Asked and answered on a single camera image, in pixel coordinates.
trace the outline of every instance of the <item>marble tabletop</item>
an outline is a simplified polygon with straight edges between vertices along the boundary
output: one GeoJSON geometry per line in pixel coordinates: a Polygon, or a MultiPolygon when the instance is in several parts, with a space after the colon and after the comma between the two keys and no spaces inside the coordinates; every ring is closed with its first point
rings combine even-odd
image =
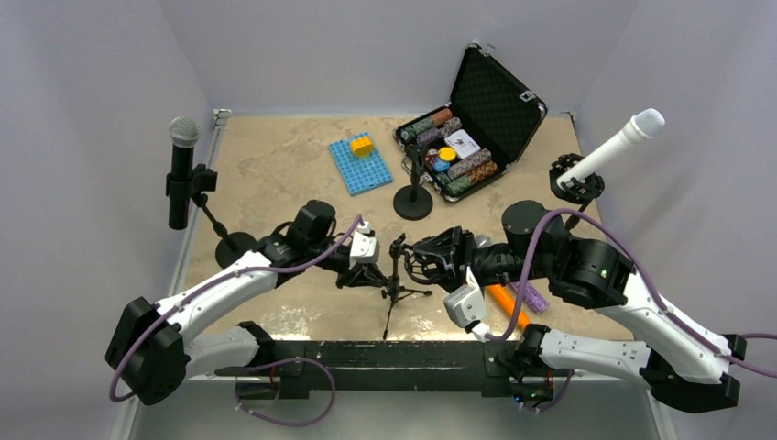
{"type": "MultiPolygon", "coordinates": [[[[361,214],[377,232],[383,249],[378,265],[387,275],[391,271],[389,244],[402,232],[412,243],[460,225],[503,242],[499,219],[511,204],[536,200],[549,209],[571,206],[556,199],[549,189],[551,163],[562,154],[579,152],[571,121],[557,117],[542,122],[521,159],[501,179],[456,205],[448,205],[433,194],[432,213],[421,221],[399,218],[392,208],[392,199],[410,180],[399,165],[402,153],[391,132],[408,120],[410,117],[232,117],[218,152],[218,189],[210,195],[209,206],[230,232],[244,231],[254,237],[267,235],[280,223],[293,220],[299,208],[311,199],[334,206],[340,232],[353,222],[356,214],[361,214]],[[328,146],[365,131],[386,161],[393,183],[351,197],[328,146]]],[[[592,205],[589,213],[596,217],[596,207],[592,205]]],[[[575,229],[575,235],[602,237],[584,224],[575,229]]],[[[200,222],[186,277],[187,288],[220,270],[213,257],[217,243],[211,226],[200,222]]],[[[332,272],[309,269],[280,288],[237,307],[206,333],[225,332],[241,321],[251,320],[278,339],[379,340],[389,301],[381,298],[380,289],[339,290],[334,286],[335,278],[332,272]]],[[[422,287],[407,276],[402,281],[408,287],[422,287]]],[[[546,280],[532,284],[550,303],[542,314],[524,306],[533,323],[581,336],[632,338],[619,324],[552,297],[546,280]]],[[[414,296],[395,306],[389,340],[471,339],[448,319],[443,307],[445,291],[435,286],[432,290],[430,297],[414,296]]],[[[487,323],[494,332],[503,331],[508,317],[488,295],[487,305],[487,323]]]]}

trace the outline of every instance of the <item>blue lego baseplate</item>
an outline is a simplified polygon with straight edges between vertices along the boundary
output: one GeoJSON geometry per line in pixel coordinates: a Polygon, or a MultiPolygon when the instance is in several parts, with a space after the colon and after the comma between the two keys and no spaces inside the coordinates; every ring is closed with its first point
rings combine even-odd
{"type": "Polygon", "coordinates": [[[345,186],[351,196],[366,193],[393,182],[389,168],[380,157],[377,148],[373,148],[369,156],[364,159],[357,158],[351,152],[351,141],[365,136],[369,135],[361,133],[329,144],[334,163],[340,169],[340,174],[343,176],[345,186]]]}

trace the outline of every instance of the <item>white microphone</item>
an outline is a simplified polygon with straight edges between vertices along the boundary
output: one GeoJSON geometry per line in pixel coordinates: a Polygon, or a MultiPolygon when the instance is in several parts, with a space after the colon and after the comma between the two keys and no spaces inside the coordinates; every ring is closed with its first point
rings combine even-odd
{"type": "Polygon", "coordinates": [[[582,182],[583,179],[599,170],[628,147],[653,138],[661,131],[664,124],[663,116],[654,108],[649,108],[632,116],[615,136],[556,179],[556,184],[560,188],[566,189],[574,186],[572,178],[582,182]]]}

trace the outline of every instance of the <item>small tripod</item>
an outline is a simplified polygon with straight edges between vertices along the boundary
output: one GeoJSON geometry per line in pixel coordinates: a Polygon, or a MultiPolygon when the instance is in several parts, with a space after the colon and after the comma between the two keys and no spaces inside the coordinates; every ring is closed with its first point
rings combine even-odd
{"type": "Polygon", "coordinates": [[[402,256],[402,243],[405,241],[405,234],[402,233],[396,240],[391,242],[391,246],[388,247],[388,254],[391,256],[391,276],[385,279],[385,288],[380,291],[383,298],[390,298],[391,304],[388,306],[388,315],[386,316],[386,328],[383,330],[383,340],[389,336],[389,322],[391,321],[391,311],[394,309],[396,303],[404,300],[405,298],[415,294],[423,293],[423,296],[432,295],[432,291],[419,291],[416,289],[408,289],[405,286],[399,284],[399,257],[402,256]]]}

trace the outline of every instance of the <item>poker chip case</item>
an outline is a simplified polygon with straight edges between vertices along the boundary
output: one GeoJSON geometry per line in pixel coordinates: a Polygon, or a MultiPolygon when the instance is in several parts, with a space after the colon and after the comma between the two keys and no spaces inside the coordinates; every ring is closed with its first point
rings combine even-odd
{"type": "MultiPolygon", "coordinates": [[[[434,190],[449,204],[476,193],[504,175],[510,165],[520,159],[547,115],[545,102],[474,43],[466,48],[448,104],[394,130],[394,138],[402,151],[415,145],[415,138],[402,137],[403,130],[445,108],[450,109],[454,117],[461,119],[462,129],[482,149],[491,151],[491,160],[498,167],[495,174],[454,195],[443,182],[444,179],[440,179],[432,169],[432,164],[425,160],[422,182],[431,183],[434,190]]],[[[444,140],[438,139],[428,147],[438,149],[444,145],[444,140]]],[[[406,171],[410,171],[407,157],[403,159],[402,165],[406,171]]]]}

